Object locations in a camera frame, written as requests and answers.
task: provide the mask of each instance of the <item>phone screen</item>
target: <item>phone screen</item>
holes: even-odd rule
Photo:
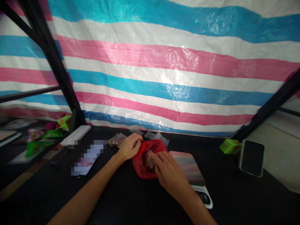
[[[253,141],[244,142],[241,169],[256,176],[262,174],[265,147]]]

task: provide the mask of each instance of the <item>person's left hand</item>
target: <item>person's left hand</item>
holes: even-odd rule
[[[127,138],[124,139],[117,155],[121,157],[124,161],[132,158],[137,154],[138,149],[141,146],[142,140],[143,137],[141,135],[138,135],[137,133],[128,136]]]

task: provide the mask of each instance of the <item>red plastic bag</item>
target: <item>red plastic bag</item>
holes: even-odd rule
[[[137,175],[140,178],[147,180],[157,178],[157,175],[153,170],[148,172],[144,166],[145,160],[148,160],[148,156],[146,156],[146,154],[149,152],[168,152],[168,150],[161,140],[142,142],[137,154],[132,158],[132,163]]]

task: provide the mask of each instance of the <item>forearm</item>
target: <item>forearm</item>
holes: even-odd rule
[[[184,199],[179,200],[179,203],[188,214],[193,224],[217,224],[196,192],[193,191]]]
[[[123,162],[122,157],[114,155],[48,224],[86,224],[107,183]]]

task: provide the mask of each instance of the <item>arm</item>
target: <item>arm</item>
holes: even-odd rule
[[[86,224],[104,188],[119,166],[138,152],[143,138],[138,134],[127,137],[108,163],[87,182],[48,224]]]
[[[157,164],[155,172],[160,184],[179,202],[192,222],[196,225],[217,224],[189,184],[172,154],[159,152],[150,153],[149,156]]]

